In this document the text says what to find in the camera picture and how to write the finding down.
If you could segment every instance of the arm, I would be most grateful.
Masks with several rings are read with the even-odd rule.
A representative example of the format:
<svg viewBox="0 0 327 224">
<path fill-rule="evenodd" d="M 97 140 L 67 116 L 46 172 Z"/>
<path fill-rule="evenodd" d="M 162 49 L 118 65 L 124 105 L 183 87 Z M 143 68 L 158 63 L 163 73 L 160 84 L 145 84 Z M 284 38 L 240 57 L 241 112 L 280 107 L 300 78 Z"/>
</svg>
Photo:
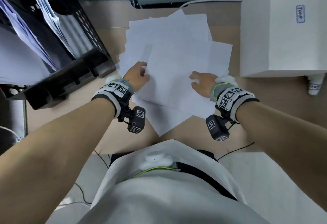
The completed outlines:
<svg viewBox="0 0 327 224">
<path fill-rule="evenodd" d="M 193 72 L 192 88 L 209 98 L 216 75 Z M 247 102 L 236 118 L 249 137 L 324 210 L 327 210 L 327 129 L 274 110 L 259 102 Z"/>
<path fill-rule="evenodd" d="M 125 75 L 135 91 L 149 80 L 142 77 L 145 65 L 138 62 Z M 114 115 L 111 102 L 94 99 L 35 130 L 0 156 L 1 222 L 45 223 Z"/>
</svg>

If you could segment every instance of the white box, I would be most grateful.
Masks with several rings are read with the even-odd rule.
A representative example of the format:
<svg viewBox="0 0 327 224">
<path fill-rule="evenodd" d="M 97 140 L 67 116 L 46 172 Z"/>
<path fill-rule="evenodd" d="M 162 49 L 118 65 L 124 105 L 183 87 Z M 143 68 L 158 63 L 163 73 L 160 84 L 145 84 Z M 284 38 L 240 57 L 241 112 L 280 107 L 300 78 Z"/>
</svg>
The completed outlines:
<svg viewBox="0 0 327 224">
<path fill-rule="evenodd" d="M 327 72 L 327 0 L 243 0 L 242 77 Z"/>
</svg>

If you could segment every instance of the white shirt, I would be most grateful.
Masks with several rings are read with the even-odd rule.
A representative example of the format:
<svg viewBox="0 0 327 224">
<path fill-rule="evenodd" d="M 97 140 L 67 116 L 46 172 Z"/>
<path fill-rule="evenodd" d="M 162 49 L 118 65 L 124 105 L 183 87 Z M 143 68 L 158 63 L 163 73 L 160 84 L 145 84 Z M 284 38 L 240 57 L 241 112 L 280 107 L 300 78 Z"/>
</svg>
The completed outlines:
<svg viewBox="0 0 327 224">
<path fill-rule="evenodd" d="M 174 161 L 194 166 L 218 181 L 238 201 L 206 181 L 173 170 L 153 170 L 134 179 L 146 154 L 164 151 Z M 268 223 L 249 206 L 229 172 L 210 157 L 169 140 L 117 159 L 106 173 L 86 223 Z"/>
</svg>

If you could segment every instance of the person's right arm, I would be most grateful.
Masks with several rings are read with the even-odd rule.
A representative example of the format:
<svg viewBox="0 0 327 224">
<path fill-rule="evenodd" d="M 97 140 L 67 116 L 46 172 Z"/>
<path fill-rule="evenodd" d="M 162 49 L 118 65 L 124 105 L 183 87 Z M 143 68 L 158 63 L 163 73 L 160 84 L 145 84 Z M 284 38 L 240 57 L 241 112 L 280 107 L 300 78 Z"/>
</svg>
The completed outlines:
<svg viewBox="0 0 327 224">
<path fill-rule="evenodd" d="M 209 97 L 216 75 L 194 72 L 192 87 Z M 327 129 L 274 110 L 259 102 L 247 102 L 236 118 L 254 141 L 313 201 L 327 211 Z"/>
</svg>

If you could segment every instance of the wooden desk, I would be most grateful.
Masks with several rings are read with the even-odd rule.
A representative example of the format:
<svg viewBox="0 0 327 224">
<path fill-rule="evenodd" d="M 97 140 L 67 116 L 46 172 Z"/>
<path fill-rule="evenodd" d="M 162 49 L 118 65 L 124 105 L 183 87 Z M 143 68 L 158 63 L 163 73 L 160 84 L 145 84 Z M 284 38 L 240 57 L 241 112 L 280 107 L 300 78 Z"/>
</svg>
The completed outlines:
<svg viewBox="0 0 327 224">
<path fill-rule="evenodd" d="M 84 5 L 84 9 L 115 62 L 118 61 L 119 54 L 125 51 L 125 31 L 129 29 L 127 27 L 128 20 L 144 19 L 150 16 L 168 16 L 176 10 L 137 10 L 130 6 L 128 1 L 97 1 L 91 3 L 91 5 Z M 253 92 L 262 103 L 299 118 L 313 121 L 313 112 L 307 108 L 312 98 L 307 94 L 307 85 L 304 78 L 238 77 L 240 55 L 239 9 L 239 3 L 205 3 L 190 5 L 184 11 L 186 14 L 207 13 L 213 40 L 233 44 L 229 70 L 230 75 L 236 78 L 240 87 Z M 89 102 L 94 92 L 103 86 L 104 82 L 105 79 L 96 79 L 70 94 L 66 101 L 50 109 L 33 110 L 27 104 L 28 131 L 32 132 L 43 124 Z M 140 134 L 128 132 L 124 123 L 113 120 L 96 150 L 102 154 L 112 154 L 133 151 L 157 142 L 176 139 L 195 149 L 224 153 L 251 142 L 247 139 L 240 125 L 235 125 L 230 133 L 231 136 L 227 141 L 214 141 L 209 134 L 204 119 L 195 116 L 182 122 L 162 137 L 156 134 L 147 120 L 144 130 Z M 251 146 L 247 150 L 253 151 L 256 149 L 255 146 Z"/>
</svg>

